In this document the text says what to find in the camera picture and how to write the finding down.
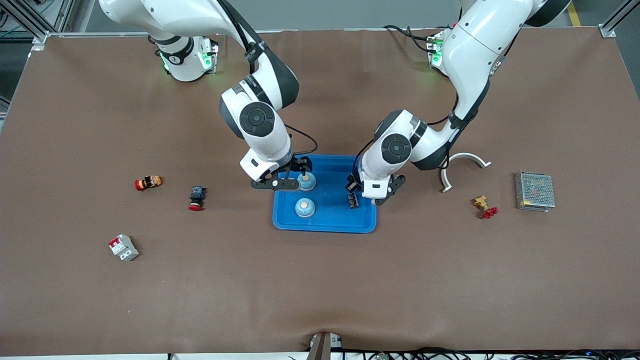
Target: robotic arm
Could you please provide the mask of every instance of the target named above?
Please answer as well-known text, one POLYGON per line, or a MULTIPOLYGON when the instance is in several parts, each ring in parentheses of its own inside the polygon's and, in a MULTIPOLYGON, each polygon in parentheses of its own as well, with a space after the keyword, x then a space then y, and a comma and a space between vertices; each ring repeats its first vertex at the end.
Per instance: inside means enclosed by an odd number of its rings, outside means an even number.
MULTIPOLYGON (((466 10, 470 1, 461 3, 466 10)), ((370 199, 387 199, 401 185, 394 183, 393 173, 407 161, 420 170, 445 166, 449 150, 477 115, 498 56, 525 23, 544 25, 568 3, 569 0, 477 0, 470 5, 457 26, 441 35, 444 39, 438 43, 438 51, 432 50, 431 63, 451 79, 457 93, 443 129, 431 129, 409 111, 393 111, 378 126, 373 144, 348 179, 347 189, 360 190, 370 199)))
POLYGON ((246 50, 250 73, 222 94, 220 113, 234 134, 250 146, 240 164, 253 179, 254 188, 289 190, 299 186, 295 180, 286 184, 268 182, 268 176, 285 168, 311 170, 308 158, 294 157, 289 134, 277 113, 295 102, 300 85, 291 69, 227 0, 99 0, 99 3, 115 22, 146 30, 158 46, 168 71, 180 81, 196 80, 208 71, 208 64, 203 64, 201 58, 211 43, 203 34, 227 34, 238 41, 246 50))

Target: metal frame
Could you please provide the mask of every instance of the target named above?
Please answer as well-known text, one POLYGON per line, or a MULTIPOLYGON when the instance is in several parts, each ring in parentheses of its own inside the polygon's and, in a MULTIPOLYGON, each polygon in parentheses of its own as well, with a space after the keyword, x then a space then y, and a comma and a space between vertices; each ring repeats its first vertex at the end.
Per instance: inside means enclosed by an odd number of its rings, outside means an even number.
POLYGON ((70 10, 75 0, 62 1, 58 15, 53 24, 35 10, 26 0, 0 0, 0 7, 20 24, 22 31, 15 31, 1 39, 2 42, 30 42, 32 38, 44 41, 47 32, 63 31, 67 25, 70 10))
POLYGON ((625 0, 620 7, 609 16, 605 22, 598 25, 600 33, 604 38, 616 37, 614 29, 618 24, 627 17, 640 4, 640 0, 625 0))

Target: blue plastic tray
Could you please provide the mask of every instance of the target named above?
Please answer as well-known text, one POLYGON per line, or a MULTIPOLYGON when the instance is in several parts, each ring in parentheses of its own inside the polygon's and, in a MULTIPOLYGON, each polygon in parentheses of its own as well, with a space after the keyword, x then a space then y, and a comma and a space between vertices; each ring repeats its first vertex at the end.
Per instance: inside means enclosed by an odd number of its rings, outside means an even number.
MULTIPOLYGON (((282 230, 326 231, 330 233, 366 234, 375 229, 377 209, 371 199, 365 199, 359 193, 357 209, 349 208, 344 188, 347 176, 351 173, 353 156, 310 155, 316 176, 316 187, 304 192, 298 190, 278 191, 273 199, 273 225, 282 230), (316 204, 316 212, 308 218, 296 214, 296 202, 307 197, 316 204)), ((291 172, 290 178, 296 179, 298 173, 291 172)))

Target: white box with red button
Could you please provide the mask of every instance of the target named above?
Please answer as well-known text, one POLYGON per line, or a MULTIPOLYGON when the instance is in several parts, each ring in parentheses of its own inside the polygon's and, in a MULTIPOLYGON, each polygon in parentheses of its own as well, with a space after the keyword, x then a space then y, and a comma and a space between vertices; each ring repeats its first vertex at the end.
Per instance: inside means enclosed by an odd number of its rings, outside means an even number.
POLYGON ((115 256, 122 261, 131 261, 140 253, 133 247, 131 238, 127 235, 120 234, 109 242, 109 247, 115 256))

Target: brown table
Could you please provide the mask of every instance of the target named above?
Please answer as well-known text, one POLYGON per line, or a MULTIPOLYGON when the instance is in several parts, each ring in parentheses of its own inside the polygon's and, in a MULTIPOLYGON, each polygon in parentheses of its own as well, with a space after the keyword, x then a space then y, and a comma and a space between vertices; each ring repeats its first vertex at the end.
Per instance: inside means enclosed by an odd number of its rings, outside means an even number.
MULTIPOLYGON (((318 153, 354 154, 392 110, 434 121, 454 102, 405 37, 264 38, 301 83, 281 116, 318 153)), ((380 350, 640 347, 640 104, 613 39, 522 31, 454 148, 493 165, 452 163, 446 194, 407 165, 367 235, 274 228, 218 113, 246 75, 239 46, 219 70, 179 83, 145 38, 32 54, 0 138, 0 354, 286 351, 319 331, 380 350), (556 209, 516 209, 521 168, 553 176, 556 209), (136 192, 149 174, 166 183, 136 192), (194 185, 210 189, 201 213, 194 185), (478 219, 479 195, 495 218, 478 219), (120 233, 131 263, 109 251, 120 233)))

